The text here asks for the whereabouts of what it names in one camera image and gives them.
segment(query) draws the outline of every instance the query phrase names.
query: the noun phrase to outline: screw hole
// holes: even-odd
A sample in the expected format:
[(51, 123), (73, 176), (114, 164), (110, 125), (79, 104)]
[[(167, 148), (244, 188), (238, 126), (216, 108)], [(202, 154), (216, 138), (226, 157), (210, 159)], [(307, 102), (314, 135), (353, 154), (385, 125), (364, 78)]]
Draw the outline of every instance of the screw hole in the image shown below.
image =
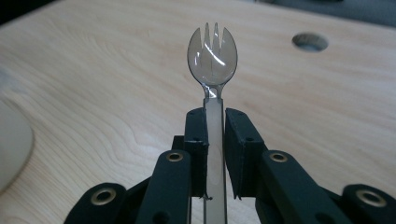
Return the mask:
[(117, 192), (111, 188), (104, 188), (97, 190), (91, 196), (91, 203), (94, 205), (105, 205), (116, 198)]
[(327, 214), (324, 213), (317, 213), (315, 215), (317, 221), (321, 224), (334, 224), (334, 220)]
[(166, 159), (168, 159), (169, 161), (181, 161), (183, 160), (183, 155), (180, 153), (169, 153), (166, 156)]
[(166, 224), (168, 223), (170, 216), (167, 212), (158, 212), (152, 217), (152, 221), (155, 224)]
[(368, 189), (360, 189), (356, 191), (356, 196), (358, 196), (362, 202), (374, 207), (385, 207), (387, 205), (387, 201), (385, 201), (383, 197)]
[(281, 153), (277, 153), (277, 152), (272, 153), (270, 155), (270, 158), (271, 158), (271, 160), (277, 161), (277, 162), (285, 162), (288, 160), (288, 158), (285, 155), (283, 155)]
[(326, 38), (311, 33), (297, 34), (291, 41), (298, 49), (308, 52), (321, 52), (329, 46)]

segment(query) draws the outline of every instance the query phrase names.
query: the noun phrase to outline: wooden table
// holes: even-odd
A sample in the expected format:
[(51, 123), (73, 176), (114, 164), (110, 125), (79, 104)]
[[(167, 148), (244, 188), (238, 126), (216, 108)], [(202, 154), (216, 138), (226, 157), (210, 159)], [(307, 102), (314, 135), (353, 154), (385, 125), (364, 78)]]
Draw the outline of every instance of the wooden table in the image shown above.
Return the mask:
[[(184, 133), (204, 92), (187, 66), (192, 33), (227, 27), (239, 62), (224, 106), (323, 187), (396, 196), (396, 30), (236, 1), (65, 0), (0, 28), (0, 99), (23, 113), (33, 155), (0, 196), (0, 223), (62, 223), (99, 183), (129, 188)], [(324, 36), (319, 53), (295, 48)], [(192, 223), (202, 206), (193, 202)], [(258, 223), (232, 199), (229, 223)]]

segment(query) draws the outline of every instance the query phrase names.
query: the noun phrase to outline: white plate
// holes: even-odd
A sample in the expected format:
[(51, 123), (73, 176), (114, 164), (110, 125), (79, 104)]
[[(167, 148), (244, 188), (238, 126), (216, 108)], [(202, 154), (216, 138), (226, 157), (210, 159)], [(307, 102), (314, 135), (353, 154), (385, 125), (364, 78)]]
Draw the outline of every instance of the white plate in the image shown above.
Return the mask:
[(32, 143), (33, 133), (23, 115), (0, 101), (0, 192), (21, 171)]

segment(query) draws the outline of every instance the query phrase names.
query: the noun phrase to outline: wood grain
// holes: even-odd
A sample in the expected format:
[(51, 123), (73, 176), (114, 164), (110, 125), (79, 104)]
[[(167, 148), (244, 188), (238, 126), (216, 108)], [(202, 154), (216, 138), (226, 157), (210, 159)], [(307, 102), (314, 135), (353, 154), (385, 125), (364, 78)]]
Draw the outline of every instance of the wood grain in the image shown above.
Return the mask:
[[(396, 30), (236, 1), (65, 0), (0, 28), (0, 99), (35, 133), (0, 196), (0, 223), (62, 223), (90, 187), (150, 176), (202, 105), (186, 53), (207, 21), (238, 48), (224, 104), (246, 112), (269, 148), (334, 192), (364, 183), (396, 196)], [(300, 32), (329, 47), (298, 50)], [(234, 201), (228, 185), (229, 223), (258, 223), (254, 201)]]

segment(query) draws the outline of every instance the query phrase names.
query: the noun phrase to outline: utensil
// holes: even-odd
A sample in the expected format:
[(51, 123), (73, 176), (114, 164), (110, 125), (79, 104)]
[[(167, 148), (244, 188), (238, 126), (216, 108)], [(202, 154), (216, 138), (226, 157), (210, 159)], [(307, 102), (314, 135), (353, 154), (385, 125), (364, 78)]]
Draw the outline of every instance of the utensil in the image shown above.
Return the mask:
[(226, 28), (223, 29), (220, 45), (217, 23), (215, 23), (211, 45), (209, 26), (206, 24), (204, 44), (202, 45), (201, 30), (198, 28), (191, 37), (187, 57), (192, 75), (205, 91), (204, 108), (206, 110), (209, 151), (204, 223), (227, 223), (221, 92), (236, 70), (238, 60), (236, 45)]

